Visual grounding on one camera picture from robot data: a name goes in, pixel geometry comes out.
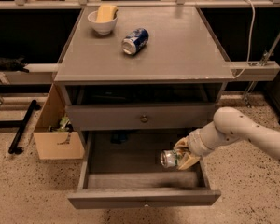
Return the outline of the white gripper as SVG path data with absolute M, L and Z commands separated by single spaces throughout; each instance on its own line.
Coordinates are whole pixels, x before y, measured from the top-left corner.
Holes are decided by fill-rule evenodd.
M 187 170 L 200 160 L 199 156 L 206 156 L 213 152 L 217 147 L 217 141 L 217 129 L 213 123 L 192 131 L 188 138 L 184 137 L 178 140 L 174 145 L 174 150 L 189 149 L 192 153 L 185 153 L 183 155 L 179 161 L 178 170 Z

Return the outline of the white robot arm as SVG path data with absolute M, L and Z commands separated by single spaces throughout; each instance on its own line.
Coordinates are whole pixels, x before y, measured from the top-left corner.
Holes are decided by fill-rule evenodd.
M 174 147 L 179 150 L 178 170 L 186 170 L 217 147 L 246 140 L 280 163 L 280 132 L 254 122 L 242 112 L 231 107 L 221 107 L 213 121 L 201 129 L 190 132 Z

